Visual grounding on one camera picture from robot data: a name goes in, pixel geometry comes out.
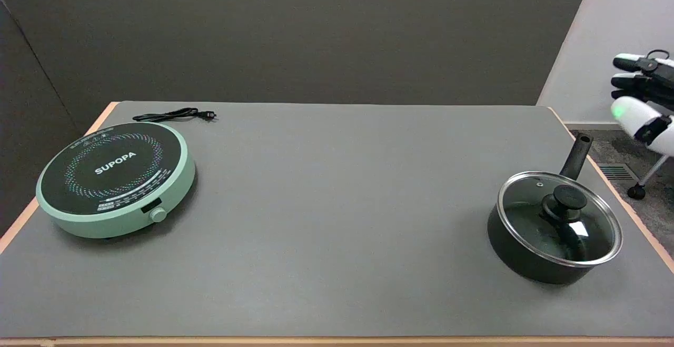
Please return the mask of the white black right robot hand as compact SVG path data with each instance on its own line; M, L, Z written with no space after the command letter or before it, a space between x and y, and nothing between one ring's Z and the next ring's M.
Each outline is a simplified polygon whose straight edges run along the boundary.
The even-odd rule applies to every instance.
M673 61L669 51L645 55L620 53L613 66L621 72L610 83L611 114L635 141L661 155L673 153Z

